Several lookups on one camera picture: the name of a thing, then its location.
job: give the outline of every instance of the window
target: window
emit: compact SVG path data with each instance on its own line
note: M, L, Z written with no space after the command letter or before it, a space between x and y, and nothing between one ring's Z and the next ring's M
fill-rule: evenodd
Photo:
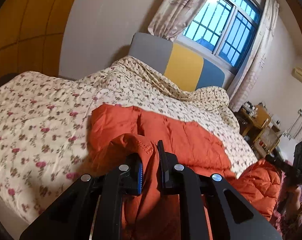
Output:
M251 0L207 0L183 36L205 47L236 74L253 42L259 10Z

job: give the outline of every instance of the floral bedspread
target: floral bedspread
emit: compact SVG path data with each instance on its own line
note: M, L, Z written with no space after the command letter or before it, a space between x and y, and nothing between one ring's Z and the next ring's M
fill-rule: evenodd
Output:
M133 57L77 82L25 72L0 88L0 198L31 223L81 174L94 174L87 136L102 104L198 122L220 138L239 176L256 157L228 103L221 88L182 91Z

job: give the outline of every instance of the wooden desk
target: wooden desk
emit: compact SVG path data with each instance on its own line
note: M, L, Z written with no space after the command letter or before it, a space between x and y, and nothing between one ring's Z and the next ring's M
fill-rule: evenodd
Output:
M257 118L249 116L242 108L239 111L239 114L242 115L248 122L245 130L242 133L243 137L247 135L249 130L251 130L253 127L256 127L259 130L263 130L271 121L271 117L266 113L265 110L262 109L261 106L256 107L260 107L260 109L257 109Z

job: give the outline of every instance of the screw head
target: screw head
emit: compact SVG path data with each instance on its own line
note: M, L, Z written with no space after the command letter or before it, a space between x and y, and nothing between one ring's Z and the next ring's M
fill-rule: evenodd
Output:
M176 164L174 165L174 169L176 169L177 171L183 171L184 166L182 164Z
M91 176L89 174L84 174L81 176L82 181L89 181L91 179Z
M129 169L129 166L126 164L122 164L119 166L120 171L127 171Z
M212 179L215 181L221 181L222 180L222 176L220 174L213 174L212 175Z

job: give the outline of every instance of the orange down jacket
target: orange down jacket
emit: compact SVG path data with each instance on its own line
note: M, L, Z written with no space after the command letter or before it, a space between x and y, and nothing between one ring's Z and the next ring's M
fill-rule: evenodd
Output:
M92 112L91 123L91 158L98 174L121 165L134 152L143 163L142 194L123 201L123 239L180 239L178 196L161 196L158 190L159 140L165 151L196 173L224 176L270 220L280 190L277 170L260 160L236 179L222 142L196 122L181 122L135 106L102 105Z

